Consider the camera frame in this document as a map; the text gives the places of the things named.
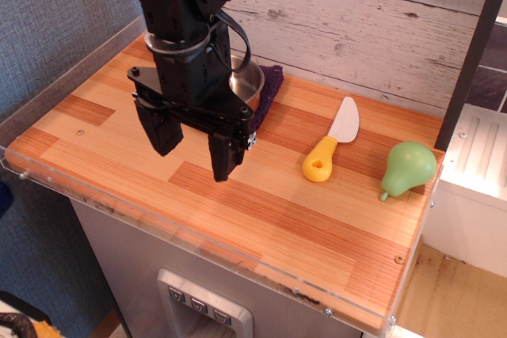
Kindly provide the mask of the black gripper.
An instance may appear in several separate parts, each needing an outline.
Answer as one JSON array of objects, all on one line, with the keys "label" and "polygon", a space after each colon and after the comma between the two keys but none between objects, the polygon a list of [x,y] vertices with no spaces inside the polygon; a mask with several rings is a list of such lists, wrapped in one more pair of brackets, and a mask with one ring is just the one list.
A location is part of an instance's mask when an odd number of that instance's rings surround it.
[{"label": "black gripper", "polygon": [[213,177],[228,179],[241,165],[245,150],[255,143],[251,124],[257,109],[250,107],[229,86],[232,72],[250,61],[227,55],[220,60],[211,48],[187,56],[154,53],[153,67],[134,66],[128,79],[134,83],[139,121],[155,151],[166,156],[183,139],[183,126],[208,135]]}]

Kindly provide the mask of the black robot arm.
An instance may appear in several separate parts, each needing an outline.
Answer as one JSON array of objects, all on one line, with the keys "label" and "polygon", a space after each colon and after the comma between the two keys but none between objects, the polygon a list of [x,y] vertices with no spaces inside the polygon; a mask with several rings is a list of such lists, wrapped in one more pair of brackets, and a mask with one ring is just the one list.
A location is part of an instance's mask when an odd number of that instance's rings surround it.
[{"label": "black robot arm", "polygon": [[223,10],[229,1],[139,0],[155,66],[128,71],[139,121],[154,149],[167,155],[183,139],[183,125],[206,133],[217,182],[242,164],[255,136],[254,111],[230,86],[232,75],[249,66],[251,49],[233,66],[229,31],[248,38]]}]

